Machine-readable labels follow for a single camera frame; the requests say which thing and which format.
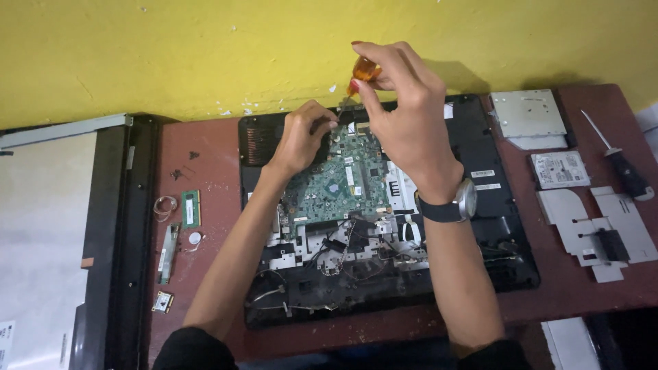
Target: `red desk surface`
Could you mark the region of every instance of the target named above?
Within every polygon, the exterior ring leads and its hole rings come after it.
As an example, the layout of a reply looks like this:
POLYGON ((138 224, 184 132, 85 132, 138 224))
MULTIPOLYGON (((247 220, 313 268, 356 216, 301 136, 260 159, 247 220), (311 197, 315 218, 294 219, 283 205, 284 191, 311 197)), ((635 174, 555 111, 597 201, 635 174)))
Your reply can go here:
MULTIPOLYGON (((578 150, 592 176, 593 187, 612 185, 621 191, 603 160, 605 146, 580 109, 589 113, 611 145, 623 148, 626 157, 658 188, 658 165, 617 85, 561 88, 557 95, 578 139, 578 150)), ((487 99, 482 101, 490 109, 487 99)), ((237 123, 238 119, 206 120, 168 124, 163 129, 158 193, 180 198, 184 190, 200 190, 202 225, 181 233, 181 251, 176 256, 170 284, 153 285, 154 297, 158 290, 163 290, 173 293, 175 299, 169 313, 153 313, 147 320, 151 324, 150 364, 169 334, 180 328, 205 271, 240 214, 237 123), (190 151, 200 156, 189 159, 190 151), (175 169, 187 177, 174 180, 169 174, 175 169), (193 231, 206 237, 198 250, 185 251, 191 248, 188 236, 193 231)), ((545 224, 526 159, 531 152, 519 151, 501 140, 497 145, 542 277, 536 290, 498 295, 506 325, 658 305, 658 261, 630 265, 622 270, 622 281, 597 283, 591 269, 579 266, 576 258, 565 252, 557 229, 545 224)), ((580 196, 590 217, 601 216, 587 188, 571 190, 580 196)), ((658 244, 658 198, 636 205, 658 244)), ((172 219, 180 220, 180 209, 172 219)), ((154 225, 154 276, 166 225, 154 225)), ((227 344, 236 359, 244 361, 443 334, 445 327, 436 306, 419 305, 258 331, 247 330, 240 315, 227 344)))

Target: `orange screwdriver handle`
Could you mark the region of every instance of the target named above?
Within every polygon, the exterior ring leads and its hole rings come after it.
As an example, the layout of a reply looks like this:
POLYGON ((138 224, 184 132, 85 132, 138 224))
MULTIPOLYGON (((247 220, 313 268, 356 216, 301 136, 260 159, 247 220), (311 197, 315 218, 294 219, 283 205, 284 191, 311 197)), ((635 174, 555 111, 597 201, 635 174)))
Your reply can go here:
MULTIPOLYGON (((357 80, 368 82, 372 80, 374 76, 374 71, 377 68, 377 63, 368 60, 366 57, 359 57, 357 62, 354 63, 354 69, 352 70, 352 78, 357 80)), ((357 92, 350 86, 347 85, 347 96, 352 97, 357 92)))

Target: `yellow wall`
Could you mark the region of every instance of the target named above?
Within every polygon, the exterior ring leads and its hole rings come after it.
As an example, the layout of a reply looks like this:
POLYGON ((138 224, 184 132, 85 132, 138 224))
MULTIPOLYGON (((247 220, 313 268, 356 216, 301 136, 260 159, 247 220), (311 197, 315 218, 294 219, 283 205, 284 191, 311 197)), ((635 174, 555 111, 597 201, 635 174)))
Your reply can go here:
POLYGON ((407 40, 452 93, 614 82, 637 111, 658 100, 656 14, 656 0, 2 0, 0 128, 337 105, 353 40, 407 40))

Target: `hand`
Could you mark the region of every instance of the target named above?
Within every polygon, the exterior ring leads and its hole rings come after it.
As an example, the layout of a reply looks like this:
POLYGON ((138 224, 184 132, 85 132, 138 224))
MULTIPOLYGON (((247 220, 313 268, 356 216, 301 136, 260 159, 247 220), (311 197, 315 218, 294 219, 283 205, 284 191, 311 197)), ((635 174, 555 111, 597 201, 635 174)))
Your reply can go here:
POLYGON ((308 167, 320 149, 322 137, 335 128, 336 115, 315 100, 288 113, 284 134, 267 167, 291 178, 308 167))
POLYGON ((352 80, 370 117, 370 129, 386 155, 416 184, 420 197, 453 201, 464 167, 455 159, 443 119, 445 83, 406 42, 355 42, 354 51, 381 66, 369 83, 352 80), (387 112, 374 89, 395 90, 397 109, 387 112))

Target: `wristwatch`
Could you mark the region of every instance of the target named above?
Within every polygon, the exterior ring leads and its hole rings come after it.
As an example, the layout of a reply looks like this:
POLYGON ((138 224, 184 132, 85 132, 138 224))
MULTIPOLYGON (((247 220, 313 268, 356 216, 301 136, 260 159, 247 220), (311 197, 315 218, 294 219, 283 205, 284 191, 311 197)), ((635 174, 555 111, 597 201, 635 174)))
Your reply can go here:
POLYGON ((438 223, 454 223, 470 219, 475 214, 478 193, 469 178, 462 181, 457 189, 455 200, 448 204, 432 205, 418 197, 420 213, 438 223))

